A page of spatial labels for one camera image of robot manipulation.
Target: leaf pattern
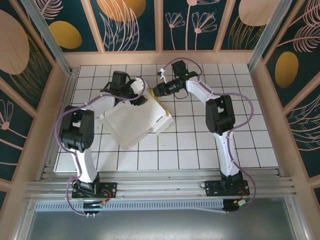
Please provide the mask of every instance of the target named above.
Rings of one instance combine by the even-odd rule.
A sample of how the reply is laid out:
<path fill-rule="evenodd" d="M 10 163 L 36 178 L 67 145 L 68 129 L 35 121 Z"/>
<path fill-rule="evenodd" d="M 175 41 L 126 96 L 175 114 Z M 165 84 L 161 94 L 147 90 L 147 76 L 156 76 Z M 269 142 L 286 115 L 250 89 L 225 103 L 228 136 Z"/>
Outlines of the leaf pattern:
<path fill-rule="evenodd" d="M 220 0 L 196 0 L 197 4 L 215 4 L 220 2 Z"/>
<path fill-rule="evenodd" d="M 10 131 L 24 139 L 26 139 L 27 137 L 12 130 L 10 128 L 10 121 L 12 118 L 14 112 L 14 104 L 10 101 L 7 101 L 7 103 L 5 104 L 5 101 L 3 99 L 0 99 L 0 131 Z M 22 150 L 23 148 L 21 146 L 15 145 L 9 141 L 6 141 L 2 138 L 0 138 L 0 143 L 6 144 L 8 146 L 11 146 L 13 148 Z M 6 163 L 6 162 L 0 162 L 0 164 L 4 164 L 4 165 L 16 165 L 16 163 Z"/>
<path fill-rule="evenodd" d="M 309 26 L 320 24 L 320 0 L 310 0 L 304 10 L 304 22 Z"/>
<path fill-rule="evenodd" d="M 128 8 L 125 2 L 123 12 L 115 0 L 111 0 L 112 8 L 106 0 L 102 1 L 105 12 L 104 17 L 100 13 L 104 24 L 103 45 L 107 51 L 135 51 L 139 44 L 139 24 L 134 11 Z"/>
<path fill-rule="evenodd" d="M 311 53 L 320 44 L 320 25 L 301 27 L 292 42 L 294 50 Z"/>
<path fill-rule="evenodd" d="M 311 103 L 293 109 L 287 119 L 299 150 L 320 149 L 320 95 Z"/>
<path fill-rule="evenodd" d="M 44 19 L 53 20 L 63 8 L 62 0 L 35 0 Z"/>
<path fill-rule="evenodd" d="M 199 18 L 199 12 L 192 13 L 192 24 L 194 29 L 199 29 L 201 33 L 207 33 L 217 30 L 217 24 L 214 24 L 215 12 L 213 13 L 202 13 Z"/>

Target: black bracket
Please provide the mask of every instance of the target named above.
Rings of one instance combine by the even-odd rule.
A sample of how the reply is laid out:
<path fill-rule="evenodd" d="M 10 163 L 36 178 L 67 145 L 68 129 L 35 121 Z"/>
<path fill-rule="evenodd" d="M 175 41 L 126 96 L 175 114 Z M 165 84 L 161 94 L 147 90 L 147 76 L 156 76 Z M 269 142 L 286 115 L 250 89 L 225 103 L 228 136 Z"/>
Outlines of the black bracket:
<path fill-rule="evenodd" d="M 68 105 L 64 111 L 76 108 Z M 95 113 L 91 110 L 77 110 L 62 118 L 59 138 L 67 149 L 74 149 L 83 153 L 91 147 L 95 136 Z"/>
<path fill-rule="evenodd" d="M 118 184 L 116 182 L 100 182 L 101 190 L 108 190 L 111 193 L 112 199 L 116 197 L 117 185 Z M 106 195 L 102 191 L 98 192 L 97 194 L 85 194 L 83 191 L 78 189 L 79 188 L 77 186 L 77 183 L 74 183 L 74 188 L 71 195 L 73 199 L 92 199 L 92 198 L 105 199 L 106 198 Z"/>
<path fill-rule="evenodd" d="M 110 93 L 115 96 L 131 99 L 138 96 L 130 87 L 130 85 L 135 81 L 136 80 L 131 79 L 130 76 L 124 71 L 114 71 L 112 80 L 109 81 L 106 86 L 102 90 L 100 90 L 100 92 Z M 114 101 L 114 105 L 116 106 L 121 101 L 121 99 L 116 98 Z M 131 100 L 130 103 L 134 106 L 140 106 L 146 101 L 147 99 L 142 95 L 136 100 Z"/>
<path fill-rule="evenodd" d="M 241 190 L 248 196 L 250 195 L 247 180 L 241 181 L 234 187 L 229 187 L 228 191 L 226 191 L 222 186 L 220 180 L 205 181 L 204 186 L 202 184 L 202 188 L 205 189 L 205 194 L 207 197 L 242 196 L 243 193 L 239 191 L 239 188 L 241 188 Z"/>
<path fill-rule="evenodd" d="M 205 124 L 211 133 L 220 136 L 234 128 L 236 122 L 234 108 L 229 95 L 209 99 L 205 103 Z"/>

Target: camera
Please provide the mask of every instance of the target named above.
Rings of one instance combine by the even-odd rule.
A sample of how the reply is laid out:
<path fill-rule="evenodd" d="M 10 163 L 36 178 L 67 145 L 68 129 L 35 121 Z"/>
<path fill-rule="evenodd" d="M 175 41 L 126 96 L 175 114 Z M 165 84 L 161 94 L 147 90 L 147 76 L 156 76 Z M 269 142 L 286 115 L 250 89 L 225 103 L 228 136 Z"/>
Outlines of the camera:
<path fill-rule="evenodd" d="M 172 65 L 174 79 L 165 83 L 159 83 L 154 89 L 153 94 L 156 97 L 168 96 L 178 93 L 181 89 L 186 89 L 186 82 L 192 77 L 197 77 L 195 71 L 189 72 L 184 61 L 176 61 Z"/>

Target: gray floor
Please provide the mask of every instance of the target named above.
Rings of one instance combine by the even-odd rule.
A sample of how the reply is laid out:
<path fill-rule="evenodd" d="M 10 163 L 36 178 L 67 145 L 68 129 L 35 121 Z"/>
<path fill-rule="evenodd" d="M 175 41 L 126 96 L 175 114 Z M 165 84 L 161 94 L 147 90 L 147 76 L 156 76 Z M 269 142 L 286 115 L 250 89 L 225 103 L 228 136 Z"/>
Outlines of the gray floor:
<path fill-rule="evenodd" d="M 85 218 L 36 212 L 29 240 L 292 240 L 284 200 L 257 199 L 237 214 L 200 210 L 115 211 Z"/>

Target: yellow oval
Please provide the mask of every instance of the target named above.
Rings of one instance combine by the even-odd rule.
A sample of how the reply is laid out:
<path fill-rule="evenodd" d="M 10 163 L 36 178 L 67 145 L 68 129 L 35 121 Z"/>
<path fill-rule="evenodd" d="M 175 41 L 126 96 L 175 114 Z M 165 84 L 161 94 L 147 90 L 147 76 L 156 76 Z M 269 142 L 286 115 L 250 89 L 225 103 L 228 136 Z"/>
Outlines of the yellow oval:
<path fill-rule="evenodd" d="M 132 9 L 136 18 L 140 17 L 146 9 L 146 0 L 97 0 L 97 3 L 105 15 L 120 22 L 131 19 L 130 9 Z M 125 17 L 128 13 L 125 11 L 124 4 L 129 11 L 127 17 Z"/>
<path fill-rule="evenodd" d="M 241 0 L 240 20 L 249 26 L 266 25 L 275 11 L 279 0 Z"/>
<path fill-rule="evenodd" d="M 29 62 L 29 41 L 24 28 L 10 14 L 0 10 L 0 69 L 22 73 Z"/>
<path fill-rule="evenodd" d="M 287 88 L 295 80 L 299 69 L 297 56 L 285 51 L 280 55 L 275 65 L 275 82 L 280 88 Z"/>
<path fill-rule="evenodd" d="M 55 40 L 66 49 L 76 49 L 82 44 L 80 32 L 66 21 L 55 21 L 49 26 Z"/>

